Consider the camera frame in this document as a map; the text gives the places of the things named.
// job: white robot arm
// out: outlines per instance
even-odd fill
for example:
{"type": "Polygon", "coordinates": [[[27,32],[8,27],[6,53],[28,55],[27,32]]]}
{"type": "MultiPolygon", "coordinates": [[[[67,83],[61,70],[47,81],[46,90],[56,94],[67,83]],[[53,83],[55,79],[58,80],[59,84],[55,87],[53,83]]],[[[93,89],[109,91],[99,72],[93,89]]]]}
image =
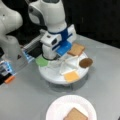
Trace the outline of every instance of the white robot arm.
{"type": "Polygon", "coordinates": [[[41,39],[43,43],[43,56],[54,59],[58,54],[63,56],[71,49],[72,42],[76,39],[74,26],[67,28],[62,0],[38,0],[29,5],[29,14],[33,22],[46,25],[47,31],[41,39]]]}
{"type": "Polygon", "coordinates": [[[18,29],[22,24],[21,15],[9,9],[0,0],[0,47],[4,51],[5,59],[11,62],[16,72],[27,63],[27,60],[22,53],[18,40],[6,34],[18,29]]]}

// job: toast slice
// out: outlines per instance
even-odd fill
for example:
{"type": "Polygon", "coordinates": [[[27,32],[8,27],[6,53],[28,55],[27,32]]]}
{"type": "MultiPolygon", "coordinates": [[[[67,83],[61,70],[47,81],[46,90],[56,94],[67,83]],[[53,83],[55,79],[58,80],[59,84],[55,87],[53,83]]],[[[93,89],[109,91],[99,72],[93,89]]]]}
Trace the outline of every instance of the toast slice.
{"type": "Polygon", "coordinates": [[[81,113],[76,108],[73,108],[68,115],[64,118],[64,120],[88,120],[88,117],[81,113]]]}
{"type": "Polygon", "coordinates": [[[85,50],[85,47],[83,45],[74,43],[71,50],[68,51],[68,54],[72,56],[80,56],[84,50],[85,50]]]}

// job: cookie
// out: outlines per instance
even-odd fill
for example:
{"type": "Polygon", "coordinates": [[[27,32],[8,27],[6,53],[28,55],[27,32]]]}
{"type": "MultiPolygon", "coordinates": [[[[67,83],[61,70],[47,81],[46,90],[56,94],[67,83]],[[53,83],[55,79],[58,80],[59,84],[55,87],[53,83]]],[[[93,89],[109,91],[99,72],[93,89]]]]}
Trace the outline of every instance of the cookie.
{"type": "Polygon", "coordinates": [[[87,68],[87,67],[90,67],[92,65],[92,63],[93,63],[92,59],[90,59],[90,58],[84,58],[83,60],[81,60],[79,62],[79,65],[82,68],[87,68]]]}

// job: black object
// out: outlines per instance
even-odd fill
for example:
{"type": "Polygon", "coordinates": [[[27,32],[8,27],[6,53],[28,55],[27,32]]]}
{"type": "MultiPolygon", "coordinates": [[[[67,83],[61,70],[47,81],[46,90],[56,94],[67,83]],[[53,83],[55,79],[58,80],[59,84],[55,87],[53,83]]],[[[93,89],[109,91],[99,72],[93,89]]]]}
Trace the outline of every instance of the black object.
{"type": "Polygon", "coordinates": [[[3,84],[5,82],[6,79],[8,79],[10,76],[12,76],[11,73],[8,73],[6,76],[3,76],[1,73],[0,73],[0,85],[3,84]]]}
{"type": "Polygon", "coordinates": [[[3,56],[4,52],[2,50],[2,48],[0,47],[0,58],[3,56]]]}

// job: table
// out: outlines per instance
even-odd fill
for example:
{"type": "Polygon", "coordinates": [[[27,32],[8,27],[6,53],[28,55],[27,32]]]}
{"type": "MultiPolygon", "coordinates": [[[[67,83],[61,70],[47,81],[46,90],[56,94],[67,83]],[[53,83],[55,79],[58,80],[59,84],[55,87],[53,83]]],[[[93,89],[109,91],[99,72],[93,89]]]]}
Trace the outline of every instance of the table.
{"type": "Polygon", "coordinates": [[[120,116],[120,49],[78,36],[85,53],[94,60],[86,82],[76,91],[51,90],[40,76],[35,61],[23,68],[9,85],[0,87],[0,120],[45,120],[49,105],[58,97],[74,94],[88,99],[98,120],[120,116]]]}

